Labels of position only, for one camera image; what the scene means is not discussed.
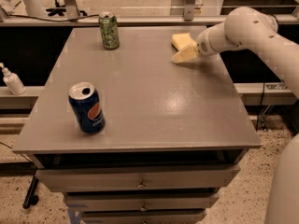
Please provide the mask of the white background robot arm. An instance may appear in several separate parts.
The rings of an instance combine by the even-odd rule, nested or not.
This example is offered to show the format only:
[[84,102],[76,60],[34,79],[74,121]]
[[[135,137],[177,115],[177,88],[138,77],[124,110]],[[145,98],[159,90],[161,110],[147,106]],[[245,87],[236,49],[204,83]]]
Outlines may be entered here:
[[[21,0],[26,14],[24,18],[41,18],[46,16],[46,9],[41,0]],[[0,22],[4,22],[10,17],[20,17],[21,14],[15,14],[12,6],[12,0],[0,0]]]

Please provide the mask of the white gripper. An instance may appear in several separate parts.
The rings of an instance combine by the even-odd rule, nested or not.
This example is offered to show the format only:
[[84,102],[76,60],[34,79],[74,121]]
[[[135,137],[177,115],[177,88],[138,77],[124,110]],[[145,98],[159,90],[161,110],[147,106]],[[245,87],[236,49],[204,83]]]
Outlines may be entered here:
[[174,47],[178,50],[178,52],[172,56],[172,62],[184,63],[193,60],[198,56],[198,51],[203,56],[217,54],[218,52],[210,43],[210,34],[210,28],[207,28],[200,33],[196,38],[197,45],[195,43],[190,43],[185,47],[180,47],[178,44],[175,44]]

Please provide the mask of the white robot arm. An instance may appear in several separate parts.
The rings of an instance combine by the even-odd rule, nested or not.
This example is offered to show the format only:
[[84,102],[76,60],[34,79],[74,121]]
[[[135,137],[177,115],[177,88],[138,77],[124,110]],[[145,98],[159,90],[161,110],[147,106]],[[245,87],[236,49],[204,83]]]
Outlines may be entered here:
[[[173,63],[227,50],[255,53],[299,97],[299,45],[278,34],[278,22],[250,7],[238,7],[224,22],[191,39],[173,35]],[[299,224],[299,134],[285,146],[272,180],[264,224]]]

